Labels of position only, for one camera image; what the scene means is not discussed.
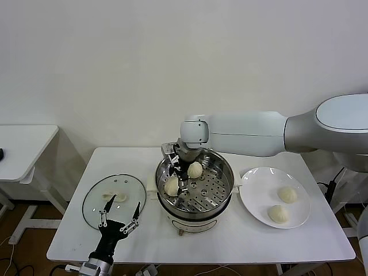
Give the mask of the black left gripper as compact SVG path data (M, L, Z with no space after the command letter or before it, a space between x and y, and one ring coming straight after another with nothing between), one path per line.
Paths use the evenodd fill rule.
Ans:
M101 238L95 251L90 253L89 259L113 260L117 243L126 239L139 226L140 202L138 202L132 219L127 225L118 221L107 220L107 215L115 197L116 195L114 194L104 208L99 211L100 223L98 224L98 229L101 233Z

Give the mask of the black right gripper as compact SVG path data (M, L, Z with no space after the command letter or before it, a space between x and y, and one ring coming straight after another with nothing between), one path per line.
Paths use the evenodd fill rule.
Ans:
M178 178L177 196L188 191L189 176L187 171L189 166L190 163L183 161L179 155L171 154L171 164L168 167L168 175Z

